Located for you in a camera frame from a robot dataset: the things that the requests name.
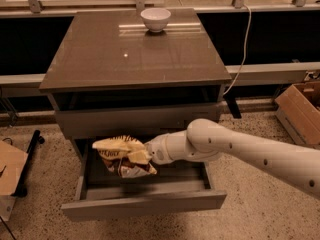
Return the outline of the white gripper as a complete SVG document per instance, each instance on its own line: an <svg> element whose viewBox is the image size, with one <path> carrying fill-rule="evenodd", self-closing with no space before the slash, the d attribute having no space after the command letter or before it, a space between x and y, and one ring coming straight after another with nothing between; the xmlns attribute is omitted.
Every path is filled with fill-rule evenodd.
<svg viewBox="0 0 320 240"><path fill-rule="evenodd" d="M166 147L167 137L167 134L159 135L145 143L147 150L138 150L128 153L127 157L129 161L142 165L147 165L150 160L158 165L170 164L172 159L170 158Z"/></svg>

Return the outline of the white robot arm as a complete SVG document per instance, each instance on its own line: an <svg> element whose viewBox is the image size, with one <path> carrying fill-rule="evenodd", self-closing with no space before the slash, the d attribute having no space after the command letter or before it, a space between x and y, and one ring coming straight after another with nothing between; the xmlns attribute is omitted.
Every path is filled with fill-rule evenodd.
<svg viewBox="0 0 320 240"><path fill-rule="evenodd" d="M129 155L134 163L208 162L230 154L269 175L320 198L320 151L232 131L196 119L179 132L159 135Z"/></svg>

